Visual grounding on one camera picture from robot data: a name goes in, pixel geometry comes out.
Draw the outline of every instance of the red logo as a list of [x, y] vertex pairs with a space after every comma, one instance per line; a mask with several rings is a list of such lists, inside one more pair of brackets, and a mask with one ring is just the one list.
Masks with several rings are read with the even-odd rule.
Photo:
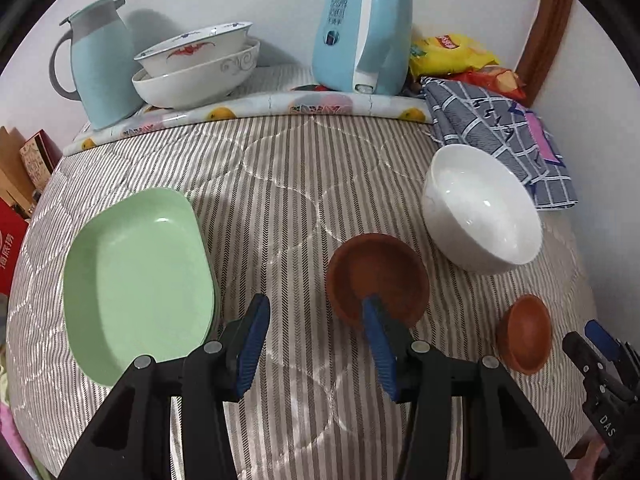
[[444, 48], [458, 48], [459, 45], [453, 43], [453, 40], [449, 36], [436, 36], [436, 40], [444, 47]]
[[193, 43], [191, 45], [187, 45], [182, 48], [179, 48], [178, 50], [174, 50], [166, 58], [169, 59], [171, 56], [193, 56], [193, 54], [195, 54], [205, 45], [216, 46], [216, 44], [213, 43], [213, 41], [201, 41], [200, 43]]

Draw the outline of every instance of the green tray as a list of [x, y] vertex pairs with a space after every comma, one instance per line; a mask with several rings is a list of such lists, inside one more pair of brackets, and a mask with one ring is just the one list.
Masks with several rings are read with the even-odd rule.
[[141, 354], [184, 357], [209, 333], [216, 289], [188, 200], [166, 188], [136, 193], [71, 244], [63, 299], [73, 356], [105, 386]]

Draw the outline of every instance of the orange-brown cup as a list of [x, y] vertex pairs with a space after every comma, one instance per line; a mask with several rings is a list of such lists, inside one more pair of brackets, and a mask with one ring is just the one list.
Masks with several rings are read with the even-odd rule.
[[517, 372], [533, 375], [551, 354], [552, 327], [549, 312], [533, 294], [520, 296], [498, 325], [498, 352], [504, 363]]
[[395, 319], [411, 327], [429, 303], [429, 279], [420, 257], [404, 242], [379, 233], [347, 240], [326, 272], [326, 292], [336, 315], [362, 329], [362, 300], [377, 294]]

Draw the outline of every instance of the brown wooden trim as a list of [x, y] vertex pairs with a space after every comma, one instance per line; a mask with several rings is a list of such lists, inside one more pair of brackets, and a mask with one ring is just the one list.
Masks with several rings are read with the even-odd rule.
[[536, 100], [546, 75], [556, 58], [564, 36], [574, 0], [540, 0], [536, 21], [531, 27], [527, 44], [516, 68], [526, 84], [527, 97], [523, 104], [531, 106]]

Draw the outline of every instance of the electric kettle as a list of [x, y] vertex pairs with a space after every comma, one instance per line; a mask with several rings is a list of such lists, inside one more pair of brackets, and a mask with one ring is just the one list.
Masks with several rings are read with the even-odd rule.
[[413, 0], [326, 0], [316, 35], [316, 81], [342, 92], [396, 95], [406, 78]]
[[[136, 112], [143, 103], [131, 77], [140, 70], [133, 61], [133, 39], [116, 12], [124, 0], [98, 0], [63, 20], [71, 25], [49, 59], [49, 80], [62, 97], [82, 101], [91, 126], [99, 130]], [[71, 73], [76, 90], [62, 88], [56, 77], [56, 53], [71, 40]]]

